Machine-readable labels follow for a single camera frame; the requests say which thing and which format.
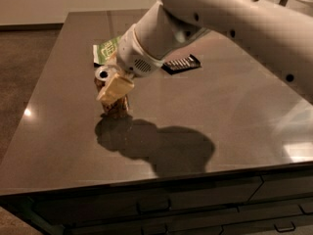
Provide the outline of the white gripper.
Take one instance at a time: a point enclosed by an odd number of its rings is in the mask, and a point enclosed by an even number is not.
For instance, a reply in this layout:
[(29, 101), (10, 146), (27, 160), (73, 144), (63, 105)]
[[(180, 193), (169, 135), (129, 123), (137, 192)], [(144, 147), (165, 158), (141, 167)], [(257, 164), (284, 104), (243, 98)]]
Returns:
[[(148, 54), (137, 39), (135, 24), (121, 36), (117, 45), (117, 52), (113, 52), (105, 62), (107, 69), (117, 69), (119, 65), (137, 77), (146, 77), (158, 70), (163, 60), (158, 60)], [(104, 79), (96, 79), (100, 87), (97, 100), (105, 105), (111, 105), (124, 97), (134, 88), (134, 82), (115, 73)]]

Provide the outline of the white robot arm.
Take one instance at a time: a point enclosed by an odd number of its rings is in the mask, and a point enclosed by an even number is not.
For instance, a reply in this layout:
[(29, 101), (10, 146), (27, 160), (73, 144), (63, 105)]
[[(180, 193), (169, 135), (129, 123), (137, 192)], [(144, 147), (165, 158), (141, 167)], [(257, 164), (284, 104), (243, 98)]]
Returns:
[(162, 66), (174, 50), (216, 31), (307, 101), (313, 99), (313, 20), (266, 0), (159, 0), (122, 35), (97, 100), (111, 105), (133, 79)]

